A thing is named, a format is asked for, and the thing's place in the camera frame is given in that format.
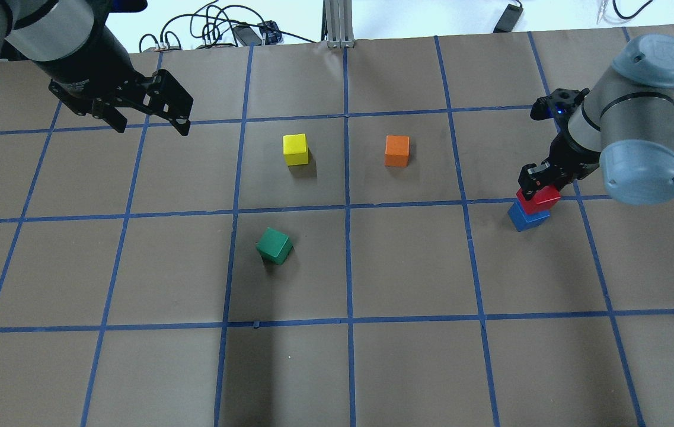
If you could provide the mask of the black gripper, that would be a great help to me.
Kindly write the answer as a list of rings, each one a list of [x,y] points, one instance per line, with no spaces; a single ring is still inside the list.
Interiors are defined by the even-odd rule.
[[[568,186],[583,180],[599,168],[600,153],[576,143],[568,132],[559,132],[549,146],[548,156],[540,164],[527,163],[518,177],[525,200],[547,186]]]
[[[126,130],[120,108],[155,114],[183,137],[190,132],[194,99],[166,69],[144,75],[114,36],[90,36],[73,52],[49,60],[49,90],[73,113],[90,114],[115,132]]]

